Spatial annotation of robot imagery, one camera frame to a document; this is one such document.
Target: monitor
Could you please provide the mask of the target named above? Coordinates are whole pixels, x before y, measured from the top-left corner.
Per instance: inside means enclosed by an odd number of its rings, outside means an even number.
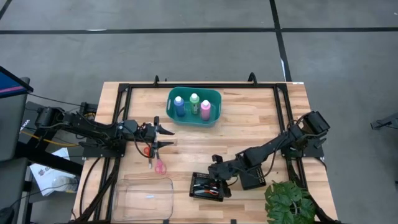
[[[0,66],[0,98],[33,92],[33,88]]]

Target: blue bottle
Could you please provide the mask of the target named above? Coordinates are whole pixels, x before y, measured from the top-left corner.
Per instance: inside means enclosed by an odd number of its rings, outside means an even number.
[[[174,107],[177,116],[185,116],[184,100],[181,98],[181,96],[178,96],[174,99]]]

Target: teal basket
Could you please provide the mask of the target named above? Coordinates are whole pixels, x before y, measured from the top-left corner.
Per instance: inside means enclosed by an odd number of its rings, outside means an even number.
[[[203,100],[208,100],[210,102],[211,112],[210,119],[208,121],[204,121],[200,118],[200,111],[198,114],[192,114],[191,104],[189,101],[192,93],[196,93],[199,96],[200,103],[202,103]],[[184,100],[185,116],[183,117],[177,116],[177,113],[174,109],[174,99],[177,96],[181,96],[181,98]],[[175,87],[170,91],[169,97],[167,98],[166,113],[174,123],[179,125],[190,125],[206,128],[212,127],[215,125],[218,118],[220,118],[221,94],[216,90],[209,90],[205,88]]]

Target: pink bottle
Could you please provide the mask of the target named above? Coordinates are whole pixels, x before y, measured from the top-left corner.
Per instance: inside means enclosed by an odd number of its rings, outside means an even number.
[[[211,104],[207,100],[203,100],[200,104],[200,116],[201,119],[204,121],[208,121],[210,119],[210,111],[211,111]]]

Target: red scissors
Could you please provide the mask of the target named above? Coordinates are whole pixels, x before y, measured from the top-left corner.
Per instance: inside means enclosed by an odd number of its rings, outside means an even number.
[[[155,166],[155,172],[157,174],[164,175],[164,174],[166,174],[166,165],[160,160],[159,151],[156,150],[155,153],[156,153],[156,159],[157,159],[156,166]]]

